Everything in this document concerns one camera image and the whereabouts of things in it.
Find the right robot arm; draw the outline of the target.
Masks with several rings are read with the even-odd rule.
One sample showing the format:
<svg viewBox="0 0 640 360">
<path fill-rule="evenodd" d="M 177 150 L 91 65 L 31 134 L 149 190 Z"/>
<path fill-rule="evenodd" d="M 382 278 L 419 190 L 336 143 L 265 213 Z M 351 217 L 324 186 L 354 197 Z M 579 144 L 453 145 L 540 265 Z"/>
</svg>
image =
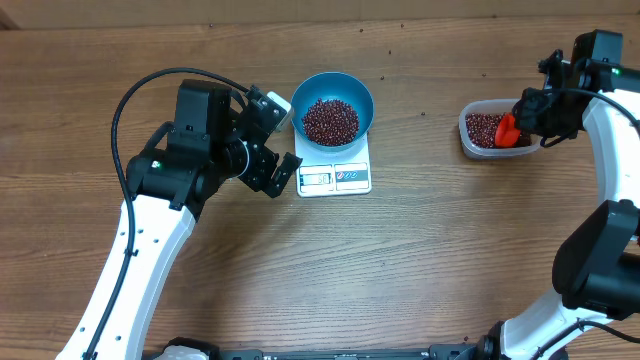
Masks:
<svg viewBox="0 0 640 360">
<path fill-rule="evenodd" d="M 478 359 L 564 359 L 567 345 L 613 328 L 639 311 L 639 73 L 621 64 L 622 34 L 578 36 L 572 56 L 554 51 L 538 64 L 543 88 L 527 88 L 513 106 L 510 129 L 535 134 L 552 147 L 588 134 L 599 206 L 564 241 L 552 268 L 552 289 L 527 310 L 498 323 L 475 350 Z"/>
</svg>

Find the orange scoop with blue handle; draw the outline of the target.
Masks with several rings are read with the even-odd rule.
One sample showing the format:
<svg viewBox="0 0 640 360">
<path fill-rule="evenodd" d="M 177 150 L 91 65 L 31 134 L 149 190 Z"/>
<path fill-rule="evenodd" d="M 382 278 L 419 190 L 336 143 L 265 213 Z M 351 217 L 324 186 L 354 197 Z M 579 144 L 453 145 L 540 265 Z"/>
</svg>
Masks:
<svg viewBox="0 0 640 360">
<path fill-rule="evenodd" d="M 516 145 L 521 135 L 521 130 L 516 127 L 515 117 L 511 113 L 505 114 L 496 129 L 494 136 L 495 146 L 498 148 L 512 148 Z"/>
</svg>

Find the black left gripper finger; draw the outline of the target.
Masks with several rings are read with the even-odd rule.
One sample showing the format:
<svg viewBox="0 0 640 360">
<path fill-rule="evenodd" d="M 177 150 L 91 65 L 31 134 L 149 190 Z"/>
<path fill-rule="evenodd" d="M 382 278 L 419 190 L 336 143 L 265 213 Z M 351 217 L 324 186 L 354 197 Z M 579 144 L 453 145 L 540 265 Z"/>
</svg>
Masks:
<svg viewBox="0 0 640 360">
<path fill-rule="evenodd" d="M 271 198 L 279 197 L 301 163 L 302 158 L 287 152 L 281 164 L 275 168 L 263 191 Z"/>
<path fill-rule="evenodd" d="M 275 104 L 267 98 L 267 93 L 252 85 L 245 97 L 248 100 L 247 110 L 250 122 L 271 134 L 275 132 L 274 128 L 277 120 L 273 114 Z"/>
</svg>

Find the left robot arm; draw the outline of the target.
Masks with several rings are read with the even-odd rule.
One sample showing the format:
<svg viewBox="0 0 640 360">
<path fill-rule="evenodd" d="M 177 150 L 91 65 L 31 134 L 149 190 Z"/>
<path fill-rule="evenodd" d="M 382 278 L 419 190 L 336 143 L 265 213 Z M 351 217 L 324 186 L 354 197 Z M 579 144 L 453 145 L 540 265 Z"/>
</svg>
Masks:
<svg viewBox="0 0 640 360">
<path fill-rule="evenodd" d="M 141 358 L 167 276 L 205 202 L 231 178 L 275 198 L 300 166 L 265 145 L 293 115 L 275 92 L 182 82 L 173 121 L 129 161 L 112 249 L 59 358 Z"/>
</svg>

